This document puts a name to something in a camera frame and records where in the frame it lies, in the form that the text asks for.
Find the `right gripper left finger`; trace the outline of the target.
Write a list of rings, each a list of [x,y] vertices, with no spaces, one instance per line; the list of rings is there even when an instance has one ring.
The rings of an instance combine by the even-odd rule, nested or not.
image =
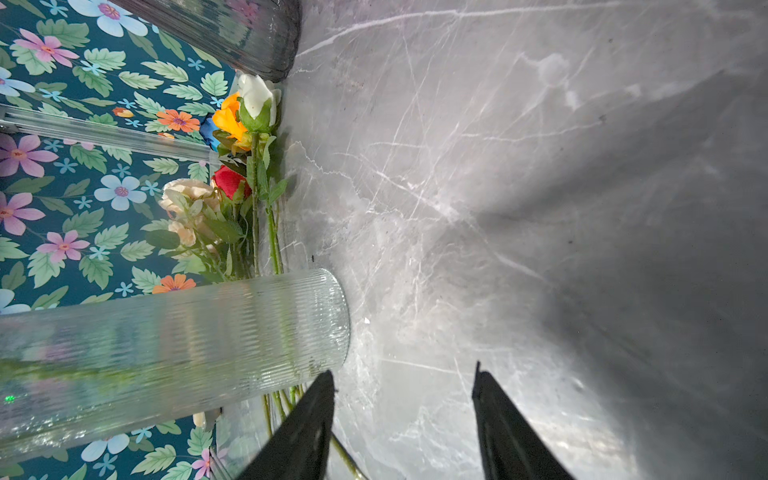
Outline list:
[[[330,370],[321,373],[273,437],[237,479],[323,479],[327,472],[334,419],[335,385]]]

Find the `red rose flower stem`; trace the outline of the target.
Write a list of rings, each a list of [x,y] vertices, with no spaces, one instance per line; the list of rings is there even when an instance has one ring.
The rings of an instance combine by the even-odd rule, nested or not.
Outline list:
[[[246,178],[227,166],[221,166],[214,172],[213,182],[227,198],[235,202],[242,202],[252,194]]]

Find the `clear ribbed glass vase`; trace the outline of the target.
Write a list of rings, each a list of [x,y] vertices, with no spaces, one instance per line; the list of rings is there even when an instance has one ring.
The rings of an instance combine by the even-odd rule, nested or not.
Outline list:
[[[4,315],[1,461],[310,382],[341,367],[350,337],[325,269]]]

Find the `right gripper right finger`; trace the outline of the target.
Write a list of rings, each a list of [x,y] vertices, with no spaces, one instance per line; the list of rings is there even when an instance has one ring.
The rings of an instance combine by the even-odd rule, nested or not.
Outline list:
[[[480,364],[475,368],[471,398],[485,479],[574,479]]]

